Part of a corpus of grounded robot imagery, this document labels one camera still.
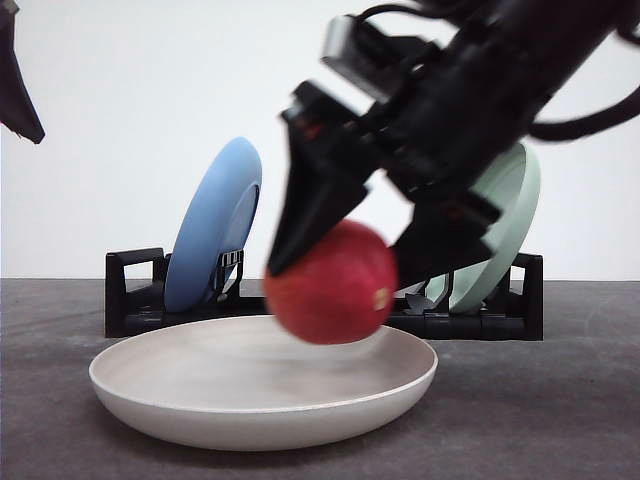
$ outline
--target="white backdrop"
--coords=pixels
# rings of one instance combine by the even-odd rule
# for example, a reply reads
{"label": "white backdrop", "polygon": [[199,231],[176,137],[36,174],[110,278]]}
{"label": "white backdrop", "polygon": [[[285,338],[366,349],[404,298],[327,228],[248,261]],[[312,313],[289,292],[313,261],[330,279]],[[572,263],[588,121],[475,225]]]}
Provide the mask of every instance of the white backdrop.
{"label": "white backdrop", "polygon": [[[317,58],[333,16],[376,2],[19,3],[16,51],[47,136],[34,146],[3,127],[2,276],[100,278],[107,251],[171,251],[211,159],[243,135],[264,165],[246,247],[246,276],[260,277],[286,181],[278,114],[310,77],[366,108],[369,100]],[[396,14],[380,24],[443,42],[452,34]],[[640,78],[638,53],[607,40],[545,116],[587,113],[626,95]],[[545,256],[547,278],[640,280],[639,126],[535,144],[543,191],[524,250]],[[372,185],[352,217],[393,241],[409,205],[381,175]]]}

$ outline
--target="plate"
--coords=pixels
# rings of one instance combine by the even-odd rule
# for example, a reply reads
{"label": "plate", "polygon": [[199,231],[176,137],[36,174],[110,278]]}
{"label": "plate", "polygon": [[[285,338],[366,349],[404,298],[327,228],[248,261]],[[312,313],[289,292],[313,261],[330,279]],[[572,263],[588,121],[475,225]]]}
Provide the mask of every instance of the plate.
{"label": "plate", "polygon": [[[540,166],[533,151],[523,144],[499,156],[473,186],[503,211],[483,239],[494,255],[476,265],[454,272],[449,310],[465,313],[477,310],[491,294],[522,247],[540,195]],[[445,276],[432,279],[426,289],[431,300],[438,298]]]}
{"label": "plate", "polygon": [[231,140],[207,170],[180,226],[165,282],[167,312],[182,312],[209,300],[220,254],[244,248],[261,183],[256,150],[244,138]]}
{"label": "plate", "polygon": [[194,447],[264,451],[378,428],[426,392],[438,358],[381,327],[359,342],[313,345],[273,316],[206,320],[145,333],[100,353],[96,394],[127,425]]}

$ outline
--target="red apple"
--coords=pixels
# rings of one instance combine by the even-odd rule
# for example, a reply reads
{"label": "red apple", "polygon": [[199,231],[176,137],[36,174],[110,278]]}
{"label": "red apple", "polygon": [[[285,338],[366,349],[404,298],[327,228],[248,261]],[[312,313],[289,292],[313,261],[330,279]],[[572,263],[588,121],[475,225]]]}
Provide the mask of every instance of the red apple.
{"label": "red apple", "polygon": [[398,273],[393,252],[368,227],[343,220],[278,276],[267,271],[269,310],[311,343],[361,340],[393,308]]}

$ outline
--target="cable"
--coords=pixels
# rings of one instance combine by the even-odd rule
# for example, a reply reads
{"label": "cable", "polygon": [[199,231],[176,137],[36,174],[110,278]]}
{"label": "cable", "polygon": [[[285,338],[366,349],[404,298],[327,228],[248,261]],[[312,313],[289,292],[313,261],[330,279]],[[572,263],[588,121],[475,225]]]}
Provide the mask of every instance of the cable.
{"label": "cable", "polygon": [[360,15],[356,17],[359,22],[364,22],[366,19],[378,15],[380,13],[399,12],[409,13],[418,17],[440,19],[450,17],[460,12],[468,4],[468,0],[460,0],[450,7],[432,7],[432,8],[414,8],[406,5],[398,5],[393,3],[386,3],[383,5],[376,5],[366,9]]}
{"label": "cable", "polygon": [[640,86],[624,100],[600,112],[567,122],[533,123],[529,134],[540,140],[561,142],[601,132],[640,115]]}

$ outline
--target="blue plate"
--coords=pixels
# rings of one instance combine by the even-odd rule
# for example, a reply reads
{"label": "blue plate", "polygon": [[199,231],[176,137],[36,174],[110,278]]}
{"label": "blue plate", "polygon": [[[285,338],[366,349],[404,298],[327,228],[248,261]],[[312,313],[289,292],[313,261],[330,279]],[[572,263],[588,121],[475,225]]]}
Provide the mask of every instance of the blue plate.
{"label": "blue plate", "polygon": [[244,138],[230,141],[207,170],[182,221],[165,282],[167,312],[188,310],[211,297],[218,257],[244,248],[261,185],[258,152]]}

